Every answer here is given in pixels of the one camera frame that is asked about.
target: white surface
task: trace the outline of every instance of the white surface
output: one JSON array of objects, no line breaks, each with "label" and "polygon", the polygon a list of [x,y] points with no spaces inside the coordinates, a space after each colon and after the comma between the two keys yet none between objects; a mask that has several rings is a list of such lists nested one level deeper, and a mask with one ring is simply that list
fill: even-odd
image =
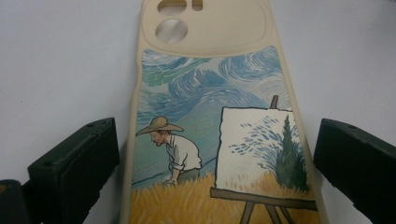
[{"label": "white surface", "polygon": [[[396,3],[272,0],[272,7],[312,154],[322,118],[396,146]],[[330,223],[371,223],[321,181]]]},{"label": "white surface", "polygon": [[[312,153],[322,118],[396,145],[396,3],[271,3]],[[124,156],[139,10],[137,0],[0,1],[0,179],[24,183],[30,163],[106,117]],[[86,224],[118,222],[121,168]],[[370,223],[321,181],[330,223]]]}]

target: man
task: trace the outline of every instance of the man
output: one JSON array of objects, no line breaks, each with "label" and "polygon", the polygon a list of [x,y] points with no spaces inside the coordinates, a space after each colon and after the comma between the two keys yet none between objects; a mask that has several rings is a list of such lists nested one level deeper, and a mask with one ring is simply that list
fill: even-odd
[{"label": "man", "polygon": [[148,127],[136,134],[138,136],[149,133],[151,141],[157,147],[166,145],[166,151],[169,154],[169,170],[172,175],[164,182],[165,185],[176,185],[185,180],[197,179],[202,168],[198,147],[190,139],[172,134],[172,131],[183,132],[184,130],[168,123],[165,117],[157,117]]}]

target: beige phone case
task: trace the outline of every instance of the beige phone case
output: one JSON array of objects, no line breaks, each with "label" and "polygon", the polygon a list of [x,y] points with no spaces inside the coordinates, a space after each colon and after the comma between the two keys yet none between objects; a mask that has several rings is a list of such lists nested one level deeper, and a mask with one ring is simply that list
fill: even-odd
[{"label": "beige phone case", "polygon": [[146,0],[120,223],[328,223],[267,0]]}]

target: printed artwork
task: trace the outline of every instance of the printed artwork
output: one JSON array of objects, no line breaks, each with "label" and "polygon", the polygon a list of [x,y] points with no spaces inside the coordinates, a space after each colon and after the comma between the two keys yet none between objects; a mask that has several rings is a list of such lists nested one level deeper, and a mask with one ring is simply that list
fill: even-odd
[{"label": "printed artwork", "polygon": [[320,223],[276,48],[142,63],[130,223]]}]

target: wheat field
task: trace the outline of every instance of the wheat field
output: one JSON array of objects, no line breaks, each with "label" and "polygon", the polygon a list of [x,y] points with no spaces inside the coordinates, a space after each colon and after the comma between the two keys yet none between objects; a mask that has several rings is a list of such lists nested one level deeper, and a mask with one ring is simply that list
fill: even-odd
[{"label": "wheat field", "polygon": [[[265,185],[272,177],[266,177]],[[208,224],[239,223],[244,211],[244,202],[215,199],[210,197],[215,177],[208,173],[195,181],[186,181],[174,187],[155,185],[150,188],[133,190],[131,195],[131,224]],[[280,192],[285,196],[301,192]],[[318,212],[306,209],[288,209],[294,223],[320,223]],[[288,223],[277,208],[282,223]],[[263,204],[256,204],[250,224],[272,223]]]},{"label": "wheat field", "polygon": [[259,180],[254,181],[250,185],[240,185],[239,183],[246,182],[247,176],[238,176],[235,181],[226,182],[227,189],[240,191],[245,193],[252,193],[258,195],[266,195],[274,198],[291,198],[301,200],[315,200],[313,190],[302,191],[299,189],[287,189],[281,187],[276,182],[276,177],[273,172],[265,172]]}]

